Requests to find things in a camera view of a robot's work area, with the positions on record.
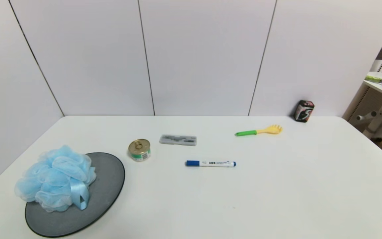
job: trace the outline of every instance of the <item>black box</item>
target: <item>black box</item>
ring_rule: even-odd
[[[299,101],[296,112],[294,113],[294,119],[299,122],[306,123],[309,120],[310,114],[315,108],[315,105],[312,101],[301,100]]]

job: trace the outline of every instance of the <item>blue ribbon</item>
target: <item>blue ribbon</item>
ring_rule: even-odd
[[[70,190],[72,202],[80,210],[85,209],[88,206],[89,201],[89,191],[88,187],[80,180],[70,178]]]

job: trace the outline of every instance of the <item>tin can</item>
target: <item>tin can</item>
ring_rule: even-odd
[[[315,105],[312,101],[301,100],[297,104],[296,111],[294,113],[294,120],[298,122],[306,123],[309,120],[309,117],[315,108]]]
[[[129,153],[133,160],[142,162],[151,156],[150,142],[146,139],[137,139],[129,145]]]

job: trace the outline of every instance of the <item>white wall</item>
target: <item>white wall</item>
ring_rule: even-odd
[[[341,116],[382,46],[382,0],[278,0],[250,115]]]
[[[275,0],[140,0],[156,115],[247,115]]]
[[[65,115],[153,115],[137,0],[11,0]]]
[[[0,0],[0,174],[61,117],[8,0]]]

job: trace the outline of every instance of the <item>panel seam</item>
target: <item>panel seam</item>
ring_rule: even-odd
[[[258,81],[259,81],[260,70],[261,70],[261,68],[262,68],[262,62],[263,62],[263,59],[264,59],[264,57],[265,57],[266,46],[268,45],[269,34],[270,34],[270,31],[271,31],[271,28],[272,28],[272,22],[273,22],[273,17],[274,17],[274,15],[275,15],[276,3],[277,3],[277,2],[278,2],[278,0],[275,0],[275,5],[274,5],[274,7],[273,7],[273,12],[272,12],[272,18],[271,18],[271,22],[270,22],[270,25],[269,25],[268,35],[267,35],[267,37],[266,37],[265,47],[264,47],[264,49],[263,49],[262,59],[261,59],[261,61],[260,61],[259,72],[257,73],[256,84],[255,84],[255,86],[254,86],[253,96],[251,97],[251,102],[250,102],[250,109],[248,109],[248,115],[247,115],[247,116],[250,116],[251,106],[253,105],[254,94],[256,93],[256,87],[257,87],[257,83],[258,83]]]
[[[144,42],[145,61],[147,63],[148,82],[150,83],[151,102],[153,104],[153,114],[156,115],[156,110],[154,108],[153,89],[151,88],[150,67],[148,67],[147,48],[145,46],[144,27],[143,27],[143,24],[142,24],[142,17],[141,17],[141,6],[139,4],[139,0],[137,0],[137,1],[138,1],[139,19],[140,19],[140,22],[141,22],[142,40]]]
[[[62,113],[62,115],[63,115],[63,117],[64,117],[65,114],[64,114],[63,110],[61,109],[60,104],[58,103],[57,98],[55,97],[54,92],[53,92],[53,90],[51,89],[50,84],[49,84],[48,81],[47,81],[47,78],[45,77],[44,73],[42,72],[42,69],[41,69],[41,66],[40,66],[39,63],[38,63],[38,60],[36,60],[35,54],[34,54],[33,51],[32,51],[32,48],[31,48],[31,46],[30,46],[30,44],[29,44],[29,41],[28,41],[28,39],[26,38],[25,32],[23,31],[23,28],[22,28],[22,26],[20,25],[20,21],[19,21],[19,19],[17,18],[16,12],[14,11],[13,5],[11,4],[11,0],[8,0],[8,2],[10,3],[11,10],[13,11],[14,17],[15,17],[16,20],[17,20],[17,23],[18,23],[18,25],[19,25],[19,27],[20,27],[21,32],[23,33],[23,36],[24,36],[24,38],[25,38],[25,40],[26,40],[26,43],[27,43],[27,45],[28,45],[28,47],[29,47],[29,50],[31,51],[32,56],[33,56],[33,58],[35,59],[36,64],[38,65],[39,71],[41,72],[42,77],[44,77],[45,83],[47,83],[48,89],[50,89],[51,95],[53,96],[54,100],[56,101],[56,104],[57,104],[58,108],[60,109],[60,111],[61,111],[61,113]]]

